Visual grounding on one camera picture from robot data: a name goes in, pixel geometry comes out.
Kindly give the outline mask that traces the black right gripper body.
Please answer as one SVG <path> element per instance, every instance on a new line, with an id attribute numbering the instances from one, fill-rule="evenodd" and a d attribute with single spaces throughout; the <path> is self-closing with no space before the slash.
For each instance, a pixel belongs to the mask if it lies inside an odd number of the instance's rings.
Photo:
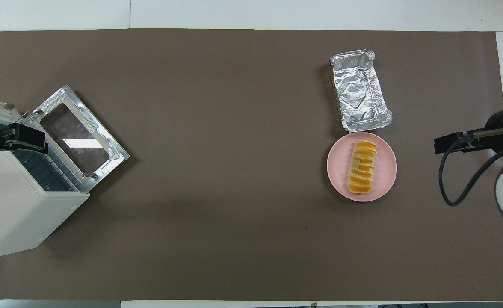
<path id="1" fill-rule="evenodd" d="M 484 131 L 500 131 L 503 130 L 503 110 L 494 113 L 486 122 L 483 128 L 470 130 L 468 133 L 477 135 Z M 473 152 L 480 150 L 493 150 L 498 153 L 503 149 L 503 133 L 498 135 L 481 136 L 475 137 L 474 142 L 472 142 L 469 148 L 465 149 L 463 152 Z"/>

